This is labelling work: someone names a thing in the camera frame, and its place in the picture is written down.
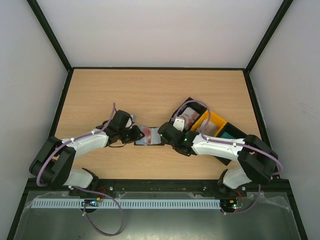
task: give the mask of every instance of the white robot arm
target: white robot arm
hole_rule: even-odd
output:
[[[240,163],[236,168],[223,171],[219,188],[236,189],[250,182],[267,184],[276,167],[276,163],[267,156],[246,148],[250,145],[278,158],[270,147],[254,135],[239,139],[202,136],[193,131],[183,133],[170,122],[163,124],[158,133],[174,150],[185,156],[212,155]]]

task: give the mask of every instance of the transparent plastic sheet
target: transparent plastic sheet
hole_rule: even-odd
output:
[[[69,197],[67,192],[30,192],[14,239],[106,239],[92,229],[77,208],[31,208],[30,201],[35,197],[60,196],[74,198]],[[120,199],[208,199],[190,192],[119,191],[116,196]],[[248,197],[244,197],[245,206],[250,206],[256,197],[256,193],[248,193]],[[218,209],[124,209],[124,230],[112,239],[299,240],[296,222],[288,207],[286,193],[265,192],[253,209],[239,215],[225,216]],[[121,216],[118,209],[101,208],[90,215],[92,221],[105,232],[114,232],[119,228]]]
[[[69,196],[68,191],[30,191],[26,199],[24,209],[20,216],[19,225],[14,239],[25,239],[24,232],[28,225],[29,215],[32,213],[32,205],[37,199],[80,199],[78,196]]]
[[[161,144],[161,137],[158,133],[159,127],[139,126],[139,129],[144,133],[144,137],[135,141],[136,145],[157,145]]]
[[[257,192],[248,192],[247,197],[244,197],[244,199],[254,201],[257,197],[258,197]],[[293,213],[289,205],[289,202],[283,196],[274,196],[274,197],[266,198],[265,193],[261,191],[259,195],[258,203],[273,205],[279,208],[283,208],[287,210],[289,213]]]

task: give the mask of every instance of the wooden table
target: wooden table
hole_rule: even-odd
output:
[[[240,70],[75,69],[56,137],[91,131],[118,110],[137,116],[136,124],[159,127],[188,97],[247,134],[259,136],[258,125]],[[228,168],[237,166],[232,162]],[[226,166],[213,156],[183,156],[166,146],[102,148],[74,161],[101,179],[218,179]]]

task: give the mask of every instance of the black metal edge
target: black metal edge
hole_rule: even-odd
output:
[[[308,236],[307,236],[304,224],[302,222],[302,219],[300,217],[300,213],[299,213],[298,206],[297,206],[294,195],[288,196],[288,200],[289,200],[291,210],[293,211],[293,217],[294,217],[296,226],[298,228],[300,238],[302,240],[308,240]]]
[[[12,221],[8,236],[7,236],[7,240],[14,240],[15,238],[15,234],[19,225],[19,221],[20,221],[20,217],[22,215],[22,212],[25,208],[25,204],[27,201],[27,196],[28,194],[23,194],[20,200],[20,203],[18,205],[18,208],[16,209],[15,215],[14,215],[14,219]]]
[[[254,86],[252,84],[250,75],[245,70],[243,71],[243,75],[244,75],[246,87],[248,88],[248,92],[249,92],[249,96],[250,96],[250,99],[251,99],[253,112],[254,112],[254,115],[255,115],[256,122],[258,124],[258,128],[259,128],[259,132],[260,132],[260,135],[261,135],[261,139],[262,139],[262,141],[264,143],[266,143],[270,147],[271,145],[270,145],[270,140],[269,140],[269,137],[268,137],[266,125],[265,125],[264,119],[262,117],[262,113],[261,113],[261,110],[260,110],[260,106],[258,104],[256,92],[255,92]]]
[[[70,86],[70,82],[71,82],[73,73],[74,73],[74,69],[71,68],[70,71],[68,72],[67,76],[66,76],[65,83],[64,83],[64,86],[63,86],[63,90],[62,90],[62,93],[61,93],[61,97],[60,97],[58,106],[56,108],[55,115],[54,115],[54,118],[53,118],[53,122],[52,122],[52,125],[51,125],[51,129],[50,129],[50,132],[49,132],[49,137],[54,136],[56,134],[56,130],[57,130],[57,127],[58,127],[59,119],[60,119],[61,112],[62,112],[62,109],[63,109],[64,104],[65,104],[65,100],[66,100],[66,97],[67,97],[67,93],[68,93],[68,89],[69,89],[69,86]]]
[[[65,55],[63,49],[61,48],[54,32],[52,31],[44,13],[42,12],[37,0],[26,0],[28,2],[28,4],[30,5],[34,15],[36,16],[36,18],[38,19],[41,27],[43,28],[46,36],[48,37],[48,39],[50,40],[54,50],[56,51],[56,53],[58,54],[62,64],[64,65],[65,69],[67,71],[71,70],[71,65],[67,59],[67,56]]]
[[[250,73],[294,0],[283,0],[245,70]]]
[[[74,69],[115,69],[115,70],[223,70],[243,71],[244,68],[233,67],[144,67],[144,66],[75,66]]]

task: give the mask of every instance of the small box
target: small box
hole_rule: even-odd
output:
[[[190,101],[190,100],[194,100],[191,97],[188,97],[187,100],[185,100],[183,103]],[[194,119],[192,119],[192,122],[190,122],[189,126],[187,128],[183,129],[183,133],[186,133],[188,131],[191,130],[192,126],[202,117],[202,115],[207,111],[207,108],[205,106],[202,106],[201,104],[197,103],[197,102],[189,102],[187,103],[177,114],[177,117],[181,116],[185,111],[187,111],[187,108],[190,108],[192,111],[197,113],[197,117],[195,117]],[[169,122],[173,123],[174,121],[172,121],[172,118],[174,117],[174,115],[176,114],[176,112],[178,111],[178,109],[172,114]]]
[[[197,129],[199,127],[201,127],[202,124],[205,124],[206,121],[209,118],[209,112],[205,111],[205,113],[200,116],[200,118],[193,124],[193,126],[191,127],[190,131],[196,132]],[[214,134],[211,134],[211,137],[216,137],[221,130],[224,128],[224,126],[227,124],[227,121],[224,120],[222,117],[218,116],[217,114],[215,114],[213,111],[210,111],[210,122],[213,123],[217,130],[214,131]]]

